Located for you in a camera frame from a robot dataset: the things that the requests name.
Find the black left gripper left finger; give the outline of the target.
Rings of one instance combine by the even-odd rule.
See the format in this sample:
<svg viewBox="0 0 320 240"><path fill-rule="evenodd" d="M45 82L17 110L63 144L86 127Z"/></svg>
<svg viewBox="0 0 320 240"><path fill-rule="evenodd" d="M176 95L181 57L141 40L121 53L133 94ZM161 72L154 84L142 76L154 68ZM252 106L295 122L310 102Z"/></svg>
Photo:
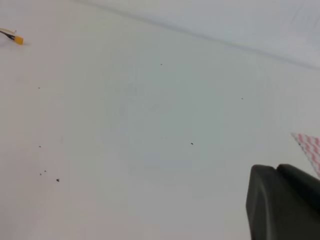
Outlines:
<svg viewBox="0 0 320 240"><path fill-rule="evenodd" d="M253 240L320 238L320 212L306 204L277 168L251 167L246 212Z"/></svg>

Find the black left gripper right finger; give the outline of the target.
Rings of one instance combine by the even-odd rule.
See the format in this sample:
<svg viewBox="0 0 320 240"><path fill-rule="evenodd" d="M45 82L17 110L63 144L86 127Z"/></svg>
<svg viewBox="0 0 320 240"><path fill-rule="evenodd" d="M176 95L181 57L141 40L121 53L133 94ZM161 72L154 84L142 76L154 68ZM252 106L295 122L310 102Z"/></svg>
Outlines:
<svg viewBox="0 0 320 240"><path fill-rule="evenodd" d="M320 180L289 164L280 164L276 171L289 186L311 207L320 212Z"/></svg>

